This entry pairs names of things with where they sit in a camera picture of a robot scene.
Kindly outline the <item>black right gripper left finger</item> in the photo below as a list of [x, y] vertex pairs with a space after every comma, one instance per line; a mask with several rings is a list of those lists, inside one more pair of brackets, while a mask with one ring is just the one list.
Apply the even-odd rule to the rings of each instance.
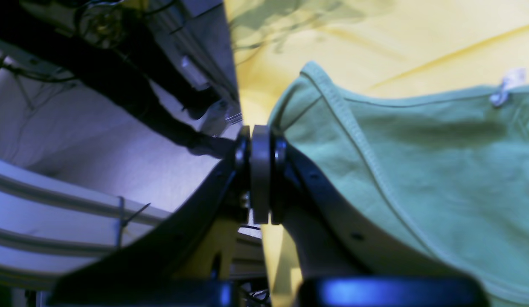
[[52, 299], [239, 299], [229, 280], [238, 229], [249, 217], [252, 131], [179, 209], [111, 255], [62, 277]]

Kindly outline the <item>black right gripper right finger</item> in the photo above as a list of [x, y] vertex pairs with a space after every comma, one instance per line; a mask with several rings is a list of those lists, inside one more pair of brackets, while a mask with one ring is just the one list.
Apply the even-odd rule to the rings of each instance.
[[323, 286], [473, 286], [466, 274], [388, 235], [307, 156], [261, 128], [261, 221], [283, 225], [306, 282]]

